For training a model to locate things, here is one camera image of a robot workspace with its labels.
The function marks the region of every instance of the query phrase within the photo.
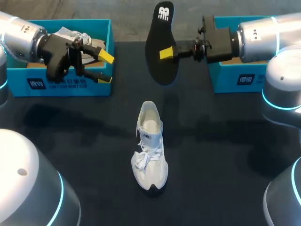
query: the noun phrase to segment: new balance logo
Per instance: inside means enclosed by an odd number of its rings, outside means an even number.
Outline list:
[[[169,8],[160,7],[158,18],[168,21]]]

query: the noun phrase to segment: shoelace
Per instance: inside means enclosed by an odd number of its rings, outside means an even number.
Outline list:
[[[78,40],[83,40],[84,45],[91,45],[92,44],[92,39],[91,36],[89,36],[86,33],[79,33],[77,31],[72,31],[72,37],[78,39]]]
[[[161,158],[162,149],[159,148],[161,146],[161,140],[155,149],[150,149],[147,145],[142,143],[142,140],[138,145],[141,147],[142,152],[137,155],[135,166],[145,173],[145,168],[150,161],[158,161]]]

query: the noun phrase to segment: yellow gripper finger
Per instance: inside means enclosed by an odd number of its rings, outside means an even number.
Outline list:
[[[114,62],[114,57],[111,56],[109,53],[107,53],[104,49],[100,50],[100,53],[98,54],[98,60],[104,61],[108,64],[112,64]]]
[[[170,59],[173,57],[174,57],[174,51],[172,46],[160,51],[160,60]]]

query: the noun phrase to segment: black tabletop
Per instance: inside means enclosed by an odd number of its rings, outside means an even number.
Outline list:
[[[162,87],[143,42],[116,45],[110,97],[11,97],[0,128],[28,137],[61,172],[81,201],[82,226],[266,226],[264,191],[300,156],[298,131],[265,121],[260,94],[214,94],[204,62],[182,60],[175,84]],[[131,168],[146,100],[163,121],[169,166],[157,198]]]

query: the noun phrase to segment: logo on box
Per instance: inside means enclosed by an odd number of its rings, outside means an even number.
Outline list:
[[[27,79],[27,82],[31,89],[46,89],[42,79]]]
[[[241,74],[238,78],[237,85],[251,85],[255,74]]]

